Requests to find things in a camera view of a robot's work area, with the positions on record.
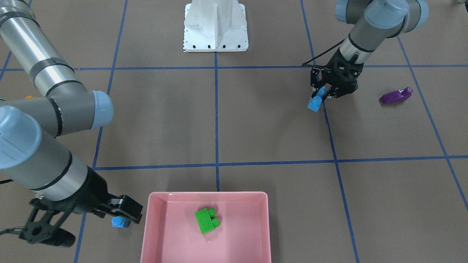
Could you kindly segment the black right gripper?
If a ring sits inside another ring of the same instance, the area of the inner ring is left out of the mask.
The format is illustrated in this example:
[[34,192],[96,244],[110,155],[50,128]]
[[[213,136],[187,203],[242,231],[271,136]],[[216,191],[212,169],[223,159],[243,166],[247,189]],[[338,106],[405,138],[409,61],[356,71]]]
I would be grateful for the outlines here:
[[114,196],[107,191],[107,182],[92,168],[87,167],[87,177],[75,193],[75,214],[94,213],[100,218],[105,215],[122,216],[139,224],[143,206],[127,195]]

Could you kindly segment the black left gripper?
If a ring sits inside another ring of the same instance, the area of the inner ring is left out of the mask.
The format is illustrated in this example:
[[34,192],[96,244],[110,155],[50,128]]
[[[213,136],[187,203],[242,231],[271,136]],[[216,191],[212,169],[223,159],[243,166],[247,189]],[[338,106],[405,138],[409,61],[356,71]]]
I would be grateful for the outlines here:
[[339,98],[353,93],[358,89],[357,78],[364,64],[358,64],[358,52],[354,52],[347,60],[337,50],[326,65],[313,65],[311,68],[311,86],[314,91],[311,98],[321,97],[322,103],[327,99]]

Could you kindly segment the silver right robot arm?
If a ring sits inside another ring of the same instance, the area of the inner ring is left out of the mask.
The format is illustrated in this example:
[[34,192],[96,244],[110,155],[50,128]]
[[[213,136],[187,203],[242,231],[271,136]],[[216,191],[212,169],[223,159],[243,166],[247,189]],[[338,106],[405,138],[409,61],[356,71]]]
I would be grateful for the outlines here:
[[27,2],[1,1],[1,39],[41,94],[1,103],[1,174],[42,195],[52,209],[139,223],[142,205],[110,194],[106,181],[56,140],[108,125],[114,115],[110,97],[87,90]]

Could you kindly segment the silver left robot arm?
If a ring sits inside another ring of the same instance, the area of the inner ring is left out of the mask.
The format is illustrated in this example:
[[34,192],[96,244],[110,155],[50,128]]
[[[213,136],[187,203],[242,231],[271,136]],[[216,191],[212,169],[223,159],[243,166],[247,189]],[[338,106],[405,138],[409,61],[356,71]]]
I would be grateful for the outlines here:
[[358,89],[364,63],[385,39],[411,32],[429,16],[424,0],[339,0],[337,20],[352,24],[348,36],[326,65],[313,65],[310,105],[338,98]]

